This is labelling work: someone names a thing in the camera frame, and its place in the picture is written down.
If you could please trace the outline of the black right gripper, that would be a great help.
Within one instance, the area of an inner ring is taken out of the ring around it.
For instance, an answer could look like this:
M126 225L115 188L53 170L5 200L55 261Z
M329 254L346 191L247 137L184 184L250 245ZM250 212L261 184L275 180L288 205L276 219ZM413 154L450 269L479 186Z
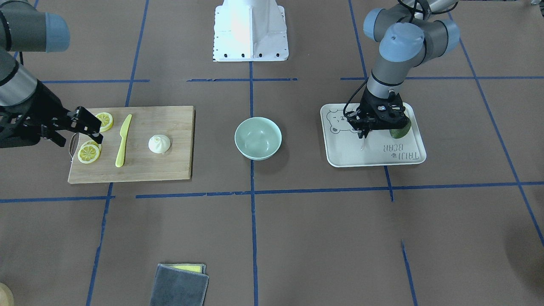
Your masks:
M66 138L59 130L70 130L88 136L102 144L101 120L85 107L69 111L60 99L42 83L34 93L16 106L1 107L0 147L29 147L41 139L49 139L59 147L66 145Z

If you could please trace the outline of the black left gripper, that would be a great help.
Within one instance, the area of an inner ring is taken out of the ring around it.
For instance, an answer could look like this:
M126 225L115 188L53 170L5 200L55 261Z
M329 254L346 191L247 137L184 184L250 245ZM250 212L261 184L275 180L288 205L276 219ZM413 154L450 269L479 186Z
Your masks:
M401 130L407 126L407 116L402 98L391 92L387 98L379 98L364 91L355 111L346 112L346 120L366 139L373 130Z

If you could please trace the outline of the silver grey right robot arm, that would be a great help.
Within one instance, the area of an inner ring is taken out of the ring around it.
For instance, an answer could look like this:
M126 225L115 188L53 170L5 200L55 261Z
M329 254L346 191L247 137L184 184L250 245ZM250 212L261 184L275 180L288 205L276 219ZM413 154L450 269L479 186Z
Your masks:
M0 5L0 146L29 147L48 139L64 147L61 130L101 143L101 121L84 107L71 111L14 57L15 52L62 52L71 36L62 16L37 10L27 0Z

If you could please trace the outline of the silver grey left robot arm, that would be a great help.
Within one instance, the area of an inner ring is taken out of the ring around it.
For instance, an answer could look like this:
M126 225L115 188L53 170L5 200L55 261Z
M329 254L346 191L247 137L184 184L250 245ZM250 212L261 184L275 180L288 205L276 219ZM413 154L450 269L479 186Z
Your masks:
M404 137L411 127L400 95L409 71L439 58L460 42L460 29L454 21L435 20L455 9L456 0L399 0L392 8L375 8L365 17L363 31L379 43L379 55L364 89L359 106L343 110L344 118L365 139L374 130L389 130Z

